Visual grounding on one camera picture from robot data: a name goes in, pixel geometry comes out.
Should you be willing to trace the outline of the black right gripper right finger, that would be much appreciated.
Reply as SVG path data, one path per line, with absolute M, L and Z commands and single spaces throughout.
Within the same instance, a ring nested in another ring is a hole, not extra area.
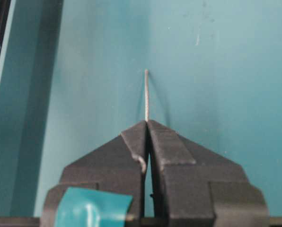
M 237 163 L 147 123 L 154 213 L 170 227 L 267 227 L 262 192 Z

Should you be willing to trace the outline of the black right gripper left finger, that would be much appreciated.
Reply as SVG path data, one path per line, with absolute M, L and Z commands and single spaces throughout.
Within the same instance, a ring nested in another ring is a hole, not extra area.
M 66 166 L 59 183 L 47 193 L 40 225 L 53 226 L 57 206 L 66 190 L 73 186 L 94 189 L 96 192 L 115 192 L 133 196 L 125 218 L 125 226 L 141 226 L 148 161 L 147 135 L 147 123 L 141 121 Z

